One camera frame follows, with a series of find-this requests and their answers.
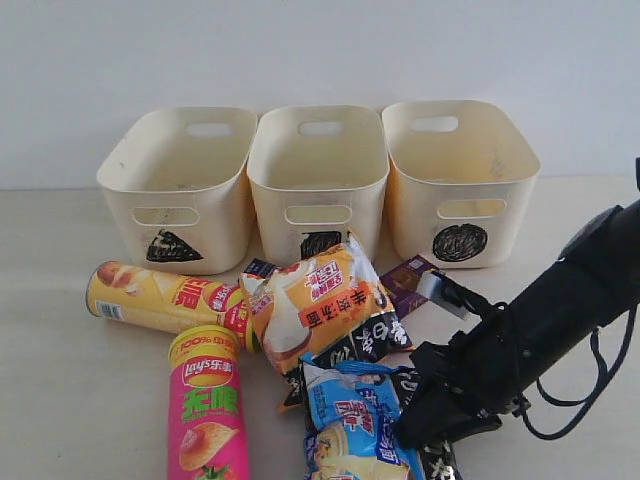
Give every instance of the yellow snack bag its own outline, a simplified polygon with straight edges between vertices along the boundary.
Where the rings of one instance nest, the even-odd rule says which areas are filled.
[[[240,285],[254,331],[273,367],[292,386],[284,407],[300,403],[298,359],[329,368],[342,360],[377,362],[412,344],[356,237]]]

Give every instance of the tabletop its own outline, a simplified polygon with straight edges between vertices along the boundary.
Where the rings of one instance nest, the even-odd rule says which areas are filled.
[[[540,178],[510,258],[449,275],[491,301],[509,301],[551,265],[585,222],[637,197],[632,178]],[[94,268],[105,260],[129,260],[101,192],[0,192],[0,226],[0,477],[166,478],[167,349],[173,335],[95,318],[85,307]],[[245,260],[215,278],[235,282],[261,255],[255,230]],[[383,223],[374,265],[382,274],[400,262]],[[475,320],[463,322],[426,304],[404,323],[414,343],[446,342]],[[623,324],[614,322],[603,332],[609,359],[619,348]],[[399,354],[385,361],[409,362]],[[302,412],[276,413],[287,386],[263,355],[243,352],[239,362],[253,478],[302,478]],[[520,420],[505,417],[500,430],[457,443],[465,479],[635,477],[639,373],[640,348],[632,344],[616,379],[562,440],[537,440]],[[544,380],[554,395],[580,398],[595,376],[582,342]],[[546,405],[534,392],[528,396],[540,429],[556,430],[572,414]]]

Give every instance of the white wall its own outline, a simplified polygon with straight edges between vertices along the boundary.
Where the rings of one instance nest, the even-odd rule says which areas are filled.
[[[474,98],[543,174],[640,155],[636,0],[4,0],[0,73],[0,188],[94,186],[166,105]]]

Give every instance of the blue snack bag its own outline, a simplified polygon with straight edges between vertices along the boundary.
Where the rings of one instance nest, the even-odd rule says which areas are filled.
[[[405,450],[394,422],[418,385],[408,367],[344,361],[323,369],[300,364],[307,406],[305,480],[458,480],[451,446]]]

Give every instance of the storage bin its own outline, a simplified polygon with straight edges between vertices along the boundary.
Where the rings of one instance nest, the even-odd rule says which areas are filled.
[[[255,218],[245,166],[256,125],[239,108],[165,108],[129,130],[97,180],[135,264],[206,275],[242,260]]]
[[[269,262],[308,258],[348,230],[373,259],[389,174],[376,112],[348,105],[272,110],[258,125],[247,173]]]
[[[487,267],[510,254],[540,162],[509,118],[478,101],[403,102],[382,113],[388,209],[403,259]]]

